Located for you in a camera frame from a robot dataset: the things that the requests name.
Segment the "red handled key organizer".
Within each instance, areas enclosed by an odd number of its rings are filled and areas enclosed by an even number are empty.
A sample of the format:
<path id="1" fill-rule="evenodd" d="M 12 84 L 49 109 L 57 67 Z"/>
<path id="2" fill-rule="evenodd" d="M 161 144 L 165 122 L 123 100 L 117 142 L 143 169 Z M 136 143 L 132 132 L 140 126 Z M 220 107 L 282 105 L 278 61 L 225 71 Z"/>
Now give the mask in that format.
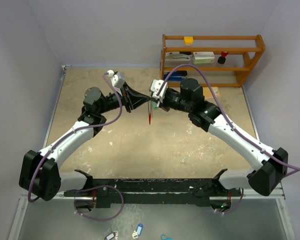
<path id="1" fill-rule="evenodd" d="M 148 124 L 151 125 L 152 117 L 153 117 L 153 106 L 151 100 L 147 102 L 147 113 L 148 113 Z"/>

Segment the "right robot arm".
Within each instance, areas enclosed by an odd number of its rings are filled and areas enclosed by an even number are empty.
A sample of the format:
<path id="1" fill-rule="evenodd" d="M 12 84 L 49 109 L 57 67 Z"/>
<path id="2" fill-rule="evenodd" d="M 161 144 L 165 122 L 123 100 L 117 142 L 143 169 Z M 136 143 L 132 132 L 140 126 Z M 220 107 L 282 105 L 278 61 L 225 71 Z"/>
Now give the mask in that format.
<path id="1" fill-rule="evenodd" d="M 248 169 L 220 171 L 212 183 L 216 195 L 223 196 L 234 188 L 251 188 L 269 196 L 286 176 L 288 152 L 261 143 L 236 125 L 220 107 L 205 100 L 203 87 L 197 80 L 183 80 L 180 91 L 176 91 L 163 80 L 155 79 L 149 91 L 159 108 L 187 113 L 192 124 L 224 141 L 249 163 Z"/>

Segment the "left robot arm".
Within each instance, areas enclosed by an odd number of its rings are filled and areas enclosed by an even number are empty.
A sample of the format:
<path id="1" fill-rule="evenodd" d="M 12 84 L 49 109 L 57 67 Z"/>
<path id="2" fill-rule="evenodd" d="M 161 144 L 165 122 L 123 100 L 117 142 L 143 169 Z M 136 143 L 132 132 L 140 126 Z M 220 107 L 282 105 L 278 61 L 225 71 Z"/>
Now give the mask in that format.
<path id="1" fill-rule="evenodd" d="M 38 152 L 30 150 L 24 155 L 19 186 L 27 190 L 29 196 L 36 195 L 45 201 L 51 200 L 58 192 L 72 190 L 88 196 L 93 191 L 93 178 L 81 170 L 60 173 L 62 164 L 109 124 L 103 113 L 123 108 L 130 113 L 150 99 L 126 83 L 119 91 L 107 96 L 98 87 L 88 88 L 81 115 L 74 125 L 55 142 Z"/>

